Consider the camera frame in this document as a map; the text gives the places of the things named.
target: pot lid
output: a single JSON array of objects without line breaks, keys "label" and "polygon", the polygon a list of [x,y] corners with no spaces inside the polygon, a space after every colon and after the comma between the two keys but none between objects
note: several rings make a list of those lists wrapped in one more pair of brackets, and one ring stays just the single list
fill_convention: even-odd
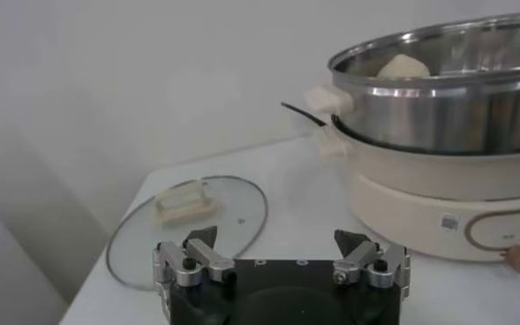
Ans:
[{"label": "pot lid", "polygon": [[121,284],[153,289],[152,251],[157,243],[181,245],[189,232],[217,227],[215,251],[239,256],[255,240],[268,217],[268,200],[253,182],[235,176],[189,180],[137,206],[110,239],[106,263]]}]

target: white table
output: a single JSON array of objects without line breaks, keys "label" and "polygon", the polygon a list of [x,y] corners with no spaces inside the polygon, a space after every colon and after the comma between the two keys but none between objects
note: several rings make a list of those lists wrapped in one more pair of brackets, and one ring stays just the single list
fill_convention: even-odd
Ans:
[{"label": "white table", "polygon": [[[338,165],[320,158],[310,138],[288,140],[158,170],[147,177],[129,210],[189,178],[236,175],[259,185],[269,200],[266,226],[243,258],[335,259],[335,229],[371,233],[349,211]],[[403,303],[402,324],[520,324],[520,275],[506,266],[412,256],[411,296]],[[116,283],[102,255],[61,323],[166,324],[160,303],[157,294]]]}]

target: white pot handle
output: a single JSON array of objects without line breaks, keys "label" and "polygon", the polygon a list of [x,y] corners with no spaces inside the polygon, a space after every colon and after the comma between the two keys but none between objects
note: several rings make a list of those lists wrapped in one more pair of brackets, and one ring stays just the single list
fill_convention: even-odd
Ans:
[{"label": "white pot handle", "polygon": [[313,113],[322,115],[323,120],[328,123],[314,131],[320,154],[323,156],[352,156],[353,146],[340,137],[330,122],[332,115],[340,115],[346,110],[353,110],[350,94],[332,85],[326,85],[307,91],[304,98]]}]

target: white wall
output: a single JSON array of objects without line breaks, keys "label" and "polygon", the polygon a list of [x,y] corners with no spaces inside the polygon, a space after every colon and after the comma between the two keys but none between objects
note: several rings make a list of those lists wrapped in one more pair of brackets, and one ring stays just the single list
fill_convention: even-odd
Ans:
[{"label": "white wall", "polygon": [[0,222],[0,325],[53,325],[67,304]]},{"label": "white wall", "polygon": [[308,132],[327,59],[520,0],[0,0],[0,216],[72,297],[151,170]]}]

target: stainless steel pot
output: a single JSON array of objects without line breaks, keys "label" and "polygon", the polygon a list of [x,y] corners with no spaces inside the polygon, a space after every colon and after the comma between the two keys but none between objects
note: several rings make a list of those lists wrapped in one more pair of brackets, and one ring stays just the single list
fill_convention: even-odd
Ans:
[{"label": "stainless steel pot", "polygon": [[[395,55],[426,64],[426,78],[380,79]],[[328,62],[353,109],[335,126],[365,142],[437,155],[520,152],[520,14],[392,34]]]}]

